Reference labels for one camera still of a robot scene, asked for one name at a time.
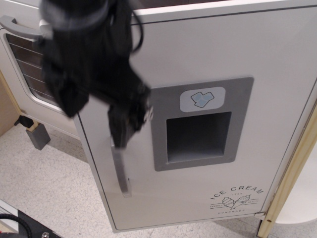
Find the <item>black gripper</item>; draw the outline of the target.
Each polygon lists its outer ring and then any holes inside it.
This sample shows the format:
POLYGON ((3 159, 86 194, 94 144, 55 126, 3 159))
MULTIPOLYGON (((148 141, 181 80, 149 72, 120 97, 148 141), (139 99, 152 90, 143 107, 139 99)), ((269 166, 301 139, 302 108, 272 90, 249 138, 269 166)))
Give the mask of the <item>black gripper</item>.
POLYGON ((59 107, 71 118, 93 95, 111 105, 110 133, 116 149, 153 118, 150 88, 130 65, 130 22, 105 22, 87 29, 58 31, 39 37, 42 75, 59 107))

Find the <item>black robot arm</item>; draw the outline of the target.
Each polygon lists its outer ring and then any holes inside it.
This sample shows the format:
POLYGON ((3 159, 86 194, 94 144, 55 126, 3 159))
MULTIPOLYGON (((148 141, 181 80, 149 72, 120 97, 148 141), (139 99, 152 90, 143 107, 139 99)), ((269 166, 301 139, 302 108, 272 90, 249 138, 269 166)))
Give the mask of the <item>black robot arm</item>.
POLYGON ((107 104, 116 148, 125 148, 150 117, 150 88, 132 69, 131 20, 126 0, 44 0, 43 19, 52 36, 36 41, 43 79, 60 108, 72 117, 93 95, 107 104))

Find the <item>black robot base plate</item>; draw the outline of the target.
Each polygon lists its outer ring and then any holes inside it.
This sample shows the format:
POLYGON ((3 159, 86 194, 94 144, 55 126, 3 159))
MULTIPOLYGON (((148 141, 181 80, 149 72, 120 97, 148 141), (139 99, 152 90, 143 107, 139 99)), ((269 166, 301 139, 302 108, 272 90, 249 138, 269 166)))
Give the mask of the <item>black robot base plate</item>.
POLYGON ((3 232, 1 238, 60 238, 61 236, 24 212, 0 209, 0 222, 17 233, 3 232))

